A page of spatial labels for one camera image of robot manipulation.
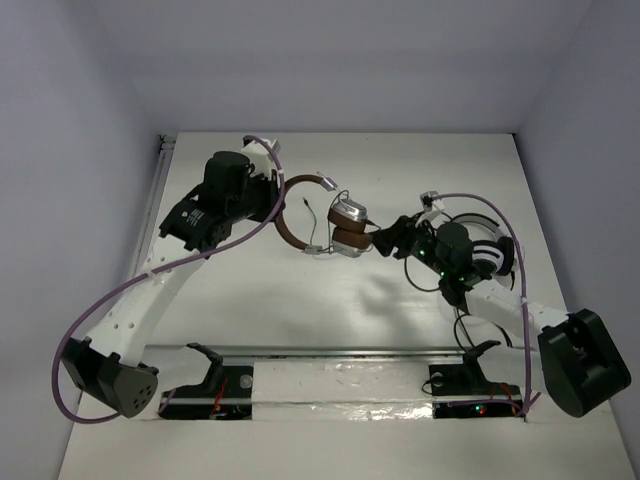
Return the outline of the brown silver headphones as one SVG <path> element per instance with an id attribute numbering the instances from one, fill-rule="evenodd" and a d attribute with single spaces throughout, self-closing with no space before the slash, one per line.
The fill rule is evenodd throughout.
<path id="1" fill-rule="evenodd" d="M 371 225 L 367 208 L 354 201 L 347 190 L 341 190 L 334 180 L 321 173 L 289 178 L 284 184 L 285 194 L 304 183 L 318 185 L 327 192 L 335 193 L 327 212 L 327 245 L 315 244 L 313 234 L 307 242 L 296 237 L 286 223 L 284 210 L 275 218 L 275 227 L 281 239 L 294 249 L 310 256 L 339 254 L 348 258 L 358 258 L 363 255 L 372 245 L 371 235 L 366 232 L 366 228 Z"/>

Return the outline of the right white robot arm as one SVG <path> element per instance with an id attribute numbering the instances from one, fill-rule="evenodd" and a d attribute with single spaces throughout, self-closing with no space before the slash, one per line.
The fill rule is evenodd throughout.
<path id="1" fill-rule="evenodd" d="M 438 291 L 460 312 L 499 326 L 519 348 L 485 341 L 463 357 L 463 384 L 483 393 L 496 382 L 518 386 L 523 404 L 549 396 L 564 413 L 580 418 L 631 385 L 632 376 L 603 320 L 582 309 L 567 312 L 529 300 L 499 282 L 513 265 L 515 245 L 471 239 L 467 228 L 401 216 L 372 235 L 384 257 L 412 257 L 439 277 Z"/>

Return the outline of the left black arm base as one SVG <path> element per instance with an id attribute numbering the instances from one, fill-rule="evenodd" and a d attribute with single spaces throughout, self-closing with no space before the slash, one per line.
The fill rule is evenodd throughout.
<path id="1" fill-rule="evenodd" d="M 225 365 L 211 348 L 192 342 L 187 348 L 204 355 L 208 369 L 200 383 L 172 389 L 161 398 L 163 420 L 251 420 L 254 367 Z"/>

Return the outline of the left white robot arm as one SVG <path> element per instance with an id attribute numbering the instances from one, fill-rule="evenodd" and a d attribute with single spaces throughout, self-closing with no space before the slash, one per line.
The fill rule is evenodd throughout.
<path id="1" fill-rule="evenodd" d="M 157 407 L 167 376 L 143 361 L 154 330 L 188 279 L 207 260 L 256 236 L 280 213 L 285 176 L 275 143 L 248 135 L 238 151 L 207 161 L 201 182 L 169 211 L 143 268 L 89 307 L 63 335 L 52 364 L 51 390 L 60 412 L 93 425 L 133 418 Z M 66 371 L 86 396 L 111 409 L 84 418 L 61 397 Z"/>

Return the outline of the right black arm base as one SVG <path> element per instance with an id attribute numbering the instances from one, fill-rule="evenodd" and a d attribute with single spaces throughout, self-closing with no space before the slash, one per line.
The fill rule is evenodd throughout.
<path id="1" fill-rule="evenodd" d="M 520 389 L 505 382 L 488 381 L 478 363 L 482 354 L 500 345 L 497 340 L 487 340 L 466 350 L 459 364 L 429 366 L 429 378 L 421 390 L 432 397 L 436 419 L 519 416 L 523 406 Z"/>

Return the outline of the white black headphones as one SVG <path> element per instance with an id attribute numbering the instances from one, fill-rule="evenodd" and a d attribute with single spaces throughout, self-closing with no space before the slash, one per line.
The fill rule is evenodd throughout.
<path id="1" fill-rule="evenodd" d="M 472 241 L 472 260 L 484 261 L 493 266 L 494 276 L 512 276 L 518 270 L 518 259 L 514 239 L 505 233 L 501 225 L 486 215 L 478 213 L 463 213 L 450 219 L 460 225 L 482 227 L 492 237 L 489 240 Z"/>

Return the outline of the aluminium rail at table left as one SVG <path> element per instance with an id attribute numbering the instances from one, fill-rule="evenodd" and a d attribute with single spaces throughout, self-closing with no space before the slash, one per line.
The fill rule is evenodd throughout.
<path id="1" fill-rule="evenodd" d="M 132 279 L 147 262 L 148 250 L 155 236 L 155 220 L 176 143 L 176 134 L 160 136 L 157 162 L 143 210 L 142 224 L 134 247 L 131 263 L 126 274 L 127 280 Z"/>

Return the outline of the aluminium rail at table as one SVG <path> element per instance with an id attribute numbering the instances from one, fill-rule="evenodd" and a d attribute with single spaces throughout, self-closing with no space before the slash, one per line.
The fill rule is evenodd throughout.
<path id="1" fill-rule="evenodd" d="M 155 220 L 176 143 L 176 134 L 160 136 L 157 162 L 143 210 L 142 224 L 134 247 L 131 263 L 126 274 L 127 280 L 132 279 L 147 262 L 148 250 L 155 236 Z"/>
<path id="2" fill-rule="evenodd" d="M 304 347 L 257 347 L 257 346 L 215 346 L 210 349 L 225 360 L 298 360 L 298 359 L 414 359 L 414 358 L 458 358 L 463 351 L 456 348 L 444 349 L 332 349 Z"/>

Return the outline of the aluminium rail at table front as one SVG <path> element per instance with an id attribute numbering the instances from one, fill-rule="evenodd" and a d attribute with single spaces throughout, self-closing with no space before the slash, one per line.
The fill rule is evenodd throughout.
<path id="1" fill-rule="evenodd" d="M 332 349 L 304 347 L 257 347 L 257 346 L 215 346 L 210 349 L 225 360 L 298 360 L 298 359 L 414 359 L 414 358 L 458 358 L 463 351 L 456 348 L 444 349 Z"/>

